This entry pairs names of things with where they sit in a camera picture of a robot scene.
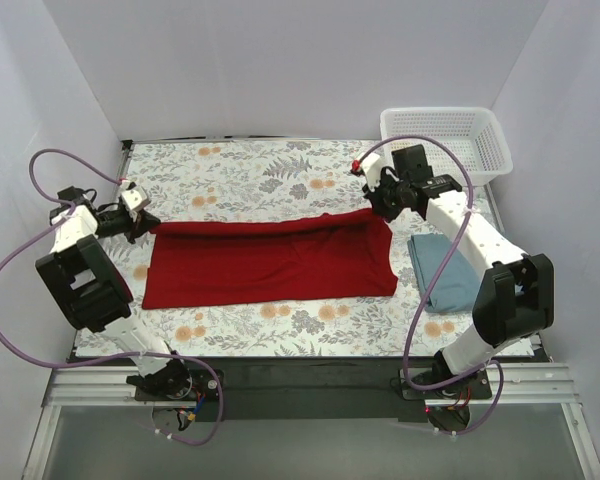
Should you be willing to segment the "red t shirt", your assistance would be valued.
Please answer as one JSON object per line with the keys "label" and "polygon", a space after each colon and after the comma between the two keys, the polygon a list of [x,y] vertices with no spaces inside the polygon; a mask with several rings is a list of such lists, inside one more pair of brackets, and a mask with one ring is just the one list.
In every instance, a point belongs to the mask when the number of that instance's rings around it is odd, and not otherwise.
{"label": "red t shirt", "polygon": [[369,209],[278,223],[168,222],[155,241],[146,310],[391,297],[392,232]]}

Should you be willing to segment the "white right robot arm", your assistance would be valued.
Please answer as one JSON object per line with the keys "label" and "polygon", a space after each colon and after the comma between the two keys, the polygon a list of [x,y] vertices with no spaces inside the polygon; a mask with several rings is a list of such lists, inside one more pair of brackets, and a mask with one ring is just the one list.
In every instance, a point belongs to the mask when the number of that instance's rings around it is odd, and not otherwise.
{"label": "white right robot arm", "polygon": [[391,222],[409,209],[450,240],[433,284],[454,253],[480,277],[471,325],[435,354],[429,373],[406,380],[413,390],[436,390],[451,398],[496,354],[553,325],[555,271],[546,255],[526,253],[474,210],[468,180],[433,172],[424,149],[427,141],[420,136],[415,145],[393,152],[389,166],[369,149],[353,161],[351,172],[364,177],[364,196],[384,220]]}

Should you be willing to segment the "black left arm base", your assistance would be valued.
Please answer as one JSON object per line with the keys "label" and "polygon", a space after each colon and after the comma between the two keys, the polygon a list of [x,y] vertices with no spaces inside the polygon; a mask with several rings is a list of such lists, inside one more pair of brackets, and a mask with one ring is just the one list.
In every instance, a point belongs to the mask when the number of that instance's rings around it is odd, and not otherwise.
{"label": "black left arm base", "polygon": [[205,369],[189,369],[189,373],[167,383],[156,383],[140,375],[130,375],[126,383],[135,388],[136,400],[194,401],[201,398],[218,401],[218,386],[224,386],[224,371],[216,370],[216,377]]}

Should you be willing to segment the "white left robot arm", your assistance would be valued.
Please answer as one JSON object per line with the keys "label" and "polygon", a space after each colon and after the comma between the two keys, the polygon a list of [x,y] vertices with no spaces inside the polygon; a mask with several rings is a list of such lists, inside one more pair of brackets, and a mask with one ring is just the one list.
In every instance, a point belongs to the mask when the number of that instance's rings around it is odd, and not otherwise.
{"label": "white left robot arm", "polygon": [[88,192],[74,186],[58,193],[60,205],[49,214],[54,231],[50,253],[36,270],[68,322],[133,352],[138,374],[127,382],[146,394],[180,400],[193,387],[184,362],[166,341],[132,314],[133,294],[100,240],[122,235],[131,244],[160,224],[146,211],[146,191],[123,180],[118,200],[96,207]]}

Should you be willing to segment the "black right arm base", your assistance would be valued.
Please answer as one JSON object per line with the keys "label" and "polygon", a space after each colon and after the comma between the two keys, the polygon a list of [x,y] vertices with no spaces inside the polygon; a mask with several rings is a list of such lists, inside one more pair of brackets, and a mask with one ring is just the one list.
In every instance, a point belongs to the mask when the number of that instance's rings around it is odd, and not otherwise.
{"label": "black right arm base", "polygon": [[400,395],[405,400],[441,400],[451,403],[467,399],[488,400],[491,398],[492,390],[484,370],[438,389],[427,387],[425,390],[418,390],[411,387],[406,381],[409,378],[414,384],[427,386],[442,382],[444,378],[434,369],[434,366],[433,362],[416,365],[409,368],[408,374],[401,369],[397,387]]}

